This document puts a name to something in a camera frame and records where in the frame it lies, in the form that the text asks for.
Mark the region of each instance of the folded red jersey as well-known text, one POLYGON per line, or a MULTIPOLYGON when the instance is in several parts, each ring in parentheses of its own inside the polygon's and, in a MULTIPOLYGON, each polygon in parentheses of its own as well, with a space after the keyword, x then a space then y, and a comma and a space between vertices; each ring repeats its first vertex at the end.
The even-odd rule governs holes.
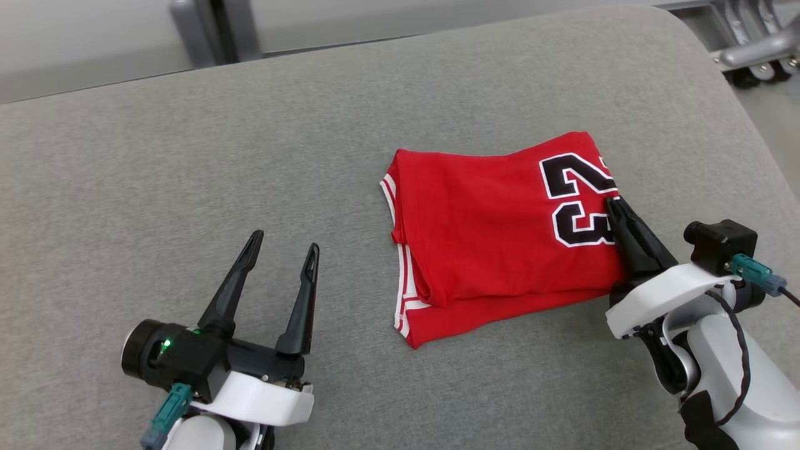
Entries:
POLYGON ((398 150, 381 186, 398 246, 394 326, 413 348, 609 293, 617 187, 571 132, 505 156, 398 150))

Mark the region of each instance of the teal connector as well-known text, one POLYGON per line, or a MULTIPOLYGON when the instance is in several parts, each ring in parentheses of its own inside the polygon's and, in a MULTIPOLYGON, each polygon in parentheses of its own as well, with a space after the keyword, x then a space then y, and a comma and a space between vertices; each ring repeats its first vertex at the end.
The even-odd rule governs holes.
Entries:
POLYGON ((183 383, 174 384, 155 417, 150 421, 150 428, 142 435, 142 439, 139 441, 142 448, 145 450, 161 450, 173 425, 186 414, 191 402, 191 386, 183 383))
POLYGON ((772 269, 764 264, 741 253, 734 256, 730 261, 730 271, 735 275, 741 276, 745 281, 760 287, 773 297, 781 295, 779 289, 786 287, 784 278, 772 273, 772 269))

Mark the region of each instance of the basketball jersey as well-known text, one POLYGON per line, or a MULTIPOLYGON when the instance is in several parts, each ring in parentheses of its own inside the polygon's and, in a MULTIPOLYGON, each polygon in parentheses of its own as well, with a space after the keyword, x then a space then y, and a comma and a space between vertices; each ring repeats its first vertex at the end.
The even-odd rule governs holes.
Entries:
POLYGON ((398 150, 381 187, 412 348, 606 295, 622 278, 604 201, 617 187, 586 132, 511 155, 398 150))

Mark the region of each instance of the gray fabric surface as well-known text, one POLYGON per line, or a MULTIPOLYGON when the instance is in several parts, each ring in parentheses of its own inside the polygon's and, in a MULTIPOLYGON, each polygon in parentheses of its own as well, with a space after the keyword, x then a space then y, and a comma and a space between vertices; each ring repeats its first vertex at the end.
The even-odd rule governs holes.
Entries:
MULTIPOLYGON (((272 344, 322 249, 308 424, 280 448, 690 448, 645 348, 605 299, 412 351, 378 181, 399 147, 473 155, 587 130, 681 260, 692 220, 760 233, 800 282, 798 207, 702 46, 668 13, 580 10, 0 106, 0 447, 136 448, 164 394, 119 348, 196 322, 266 231, 237 336, 272 344)), ((800 380, 800 318, 742 322, 800 380)))

